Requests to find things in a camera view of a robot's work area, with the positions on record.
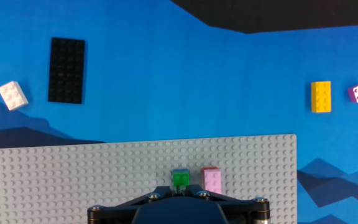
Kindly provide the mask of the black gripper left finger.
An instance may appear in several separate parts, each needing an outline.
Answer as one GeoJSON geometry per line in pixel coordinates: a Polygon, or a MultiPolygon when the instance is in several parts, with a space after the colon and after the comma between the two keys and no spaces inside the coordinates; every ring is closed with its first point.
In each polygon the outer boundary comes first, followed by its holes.
{"type": "Polygon", "coordinates": [[[93,205],[87,209],[88,224],[115,223],[120,221],[131,222],[137,211],[144,205],[173,196],[169,186],[159,186],[153,192],[132,199],[115,207],[93,205]]]}

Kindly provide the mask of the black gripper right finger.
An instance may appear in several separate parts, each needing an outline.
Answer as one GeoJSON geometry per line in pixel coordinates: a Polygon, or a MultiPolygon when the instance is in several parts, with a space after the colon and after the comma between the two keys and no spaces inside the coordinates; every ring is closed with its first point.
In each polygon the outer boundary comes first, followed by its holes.
{"type": "Polygon", "coordinates": [[[185,196],[204,202],[196,208],[205,208],[208,217],[222,218],[225,223],[270,223],[270,200],[265,197],[240,200],[207,191],[200,185],[188,185],[185,196]]]}

